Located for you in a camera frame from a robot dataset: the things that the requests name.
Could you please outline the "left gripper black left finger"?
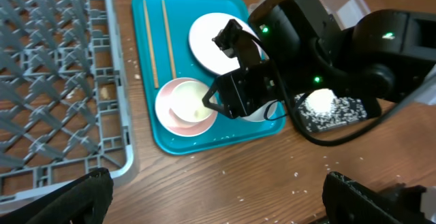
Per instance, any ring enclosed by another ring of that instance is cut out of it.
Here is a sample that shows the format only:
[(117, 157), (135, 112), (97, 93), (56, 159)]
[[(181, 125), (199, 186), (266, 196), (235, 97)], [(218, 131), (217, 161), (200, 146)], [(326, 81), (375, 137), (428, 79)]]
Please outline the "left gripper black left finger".
[(22, 208), (1, 217), (2, 223), (51, 224), (104, 221), (112, 203), (114, 181), (101, 167)]

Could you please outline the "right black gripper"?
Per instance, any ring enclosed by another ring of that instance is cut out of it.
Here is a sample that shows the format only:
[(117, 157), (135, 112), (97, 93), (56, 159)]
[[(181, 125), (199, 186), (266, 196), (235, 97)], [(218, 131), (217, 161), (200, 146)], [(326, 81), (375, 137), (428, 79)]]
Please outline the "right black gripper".
[[(240, 68), (214, 79), (202, 98), (206, 108), (235, 119), (253, 114), (269, 101), (284, 100), (280, 85), (290, 75), (290, 68), (274, 61), (261, 63), (261, 43), (256, 36), (231, 19), (212, 41), (227, 57), (236, 57)], [(215, 93), (220, 104), (211, 101)]]

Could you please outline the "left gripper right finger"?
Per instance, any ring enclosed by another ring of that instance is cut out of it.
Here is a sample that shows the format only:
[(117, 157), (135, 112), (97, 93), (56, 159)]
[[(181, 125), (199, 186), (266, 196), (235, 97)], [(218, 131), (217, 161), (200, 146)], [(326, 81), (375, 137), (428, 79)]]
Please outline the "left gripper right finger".
[(327, 174), (322, 201), (329, 223), (435, 224), (435, 187), (395, 184), (375, 192), (338, 172)]

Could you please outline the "white cup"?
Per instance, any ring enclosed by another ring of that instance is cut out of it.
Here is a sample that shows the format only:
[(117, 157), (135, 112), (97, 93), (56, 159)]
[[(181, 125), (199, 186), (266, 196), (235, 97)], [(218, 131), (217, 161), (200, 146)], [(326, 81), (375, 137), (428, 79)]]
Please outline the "white cup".
[(170, 108), (182, 120), (199, 123), (209, 118), (213, 111), (204, 106), (202, 98), (209, 87), (197, 80), (183, 81), (170, 94)]

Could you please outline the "grey bowl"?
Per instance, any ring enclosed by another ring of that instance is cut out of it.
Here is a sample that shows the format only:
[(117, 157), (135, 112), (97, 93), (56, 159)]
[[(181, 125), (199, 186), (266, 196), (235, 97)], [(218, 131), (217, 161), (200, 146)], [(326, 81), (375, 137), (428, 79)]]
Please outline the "grey bowl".
[(265, 121), (264, 113), (265, 113), (267, 108), (268, 108), (267, 117), (271, 118), (277, 109), (277, 103), (265, 104), (261, 108), (256, 110), (254, 113), (252, 113), (251, 115), (241, 117), (241, 119), (243, 119), (245, 121), (249, 121), (249, 122), (263, 122), (263, 121)]

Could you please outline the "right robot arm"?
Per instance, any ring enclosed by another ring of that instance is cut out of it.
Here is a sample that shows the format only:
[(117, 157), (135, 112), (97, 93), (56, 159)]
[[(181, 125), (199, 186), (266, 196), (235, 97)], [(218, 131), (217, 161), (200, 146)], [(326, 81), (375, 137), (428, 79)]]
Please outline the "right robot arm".
[(330, 89), (338, 96), (385, 99), (394, 111), (435, 83), (435, 17), (381, 10), (342, 30), (325, 11), (255, 11), (250, 34), (230, 20), (214, 43), (240, 67), (217, 77), (203, 104), (228, 118), (282, 101), (297, 130), (295, 96)]

